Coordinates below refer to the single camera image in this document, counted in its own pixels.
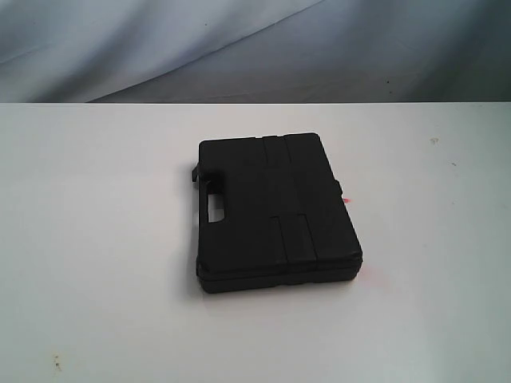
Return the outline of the black plastic tool case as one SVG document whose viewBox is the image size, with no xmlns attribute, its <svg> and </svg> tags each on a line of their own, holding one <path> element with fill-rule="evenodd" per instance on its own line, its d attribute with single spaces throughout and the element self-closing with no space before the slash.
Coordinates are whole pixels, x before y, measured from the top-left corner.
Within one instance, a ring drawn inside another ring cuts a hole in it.
<svg viewBox="0 0 511 383">
<path fill-rule="evenodd" d="M 362 248 L 316 133 L 205 140 L 196 277 L 209 294 L 345 282 Z"/>
</svg>

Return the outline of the grey backdrop cloth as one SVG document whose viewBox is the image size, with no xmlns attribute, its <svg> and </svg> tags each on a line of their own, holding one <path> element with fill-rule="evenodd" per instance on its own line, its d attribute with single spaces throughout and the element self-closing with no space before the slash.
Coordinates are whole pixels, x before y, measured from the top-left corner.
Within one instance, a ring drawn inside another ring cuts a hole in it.
<svg viewBox="0 0 511 383">
<path fill-rule="evenodd" d="M 508 101 L 507 1 L 4 1 L 1 100 Z"/>
</svg>

